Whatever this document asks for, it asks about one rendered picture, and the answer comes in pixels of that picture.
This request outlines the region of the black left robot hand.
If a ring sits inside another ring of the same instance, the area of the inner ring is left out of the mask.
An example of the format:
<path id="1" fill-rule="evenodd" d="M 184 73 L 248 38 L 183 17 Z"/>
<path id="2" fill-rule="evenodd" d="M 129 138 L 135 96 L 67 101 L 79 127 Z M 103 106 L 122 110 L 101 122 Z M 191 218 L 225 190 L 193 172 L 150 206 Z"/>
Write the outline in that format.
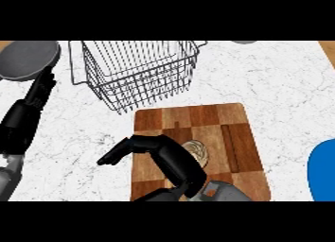
<path id="1" fill-rule="evenodd" d="M 47 66 L 41 70 L 25 98 L 14 101 L 4 115 L 0 123 L 0 154 L 23 155 L 32 144 L 39 115 L 57 83 L 51 69 Z"/>

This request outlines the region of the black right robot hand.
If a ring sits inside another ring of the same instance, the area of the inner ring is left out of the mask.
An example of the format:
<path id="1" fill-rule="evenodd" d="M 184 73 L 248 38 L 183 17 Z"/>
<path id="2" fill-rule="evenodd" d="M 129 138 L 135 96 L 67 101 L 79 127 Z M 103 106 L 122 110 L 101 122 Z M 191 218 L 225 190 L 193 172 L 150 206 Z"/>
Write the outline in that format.
<path id="1" fill-rule="evenodd" d="M 190 152 L 163 134 L 132 135 L 124 138 L 95 163 L 115 165 L 129 153 L 144 152 L 149 153 L 174 187 L 156 189 L 137 198 L 137 201 L 177 201 L 181 196 L 190 199 L 203 186 L 206 173 Z"/>

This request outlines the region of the checkered wooden cutting board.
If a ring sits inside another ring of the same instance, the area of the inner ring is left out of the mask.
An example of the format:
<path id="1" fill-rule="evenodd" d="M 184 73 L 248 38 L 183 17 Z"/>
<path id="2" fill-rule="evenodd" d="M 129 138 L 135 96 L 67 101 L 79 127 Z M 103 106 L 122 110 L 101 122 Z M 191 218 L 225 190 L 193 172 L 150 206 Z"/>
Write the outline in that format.
<path id="1" fill-rule="evenodd" d="M 199 141 L 208 151 L 206 179 L 231 183 L 255 201 L 270 200 L 270 187 L 242 104 L 138 110 L 134 133 L 163 134 L 180 144 Z"/>

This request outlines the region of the grey frying pan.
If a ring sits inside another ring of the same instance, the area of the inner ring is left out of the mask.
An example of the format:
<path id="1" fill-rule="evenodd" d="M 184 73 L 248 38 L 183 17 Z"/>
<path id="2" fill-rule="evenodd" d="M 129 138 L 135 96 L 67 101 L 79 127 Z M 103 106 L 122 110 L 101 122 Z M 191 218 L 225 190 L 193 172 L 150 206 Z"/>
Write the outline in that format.
<path id="1" fill-rule="evenodd" d="M 0 51 L 0 80 L 35 79 L 45 66 L 54 66 L 61 54 L 57 41 L 13 41 Z"/>

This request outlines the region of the blue round plate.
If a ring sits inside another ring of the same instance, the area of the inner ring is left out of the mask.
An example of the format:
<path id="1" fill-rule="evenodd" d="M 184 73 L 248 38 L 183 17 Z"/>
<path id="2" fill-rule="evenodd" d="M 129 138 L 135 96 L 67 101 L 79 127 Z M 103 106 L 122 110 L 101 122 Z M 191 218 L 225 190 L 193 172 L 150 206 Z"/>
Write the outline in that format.
<path id="1" fill-rule="evenodd" d="M 335 139 L 314 147 L 307 161 L 307 181 L 314 201 L 335 201 Z"/>

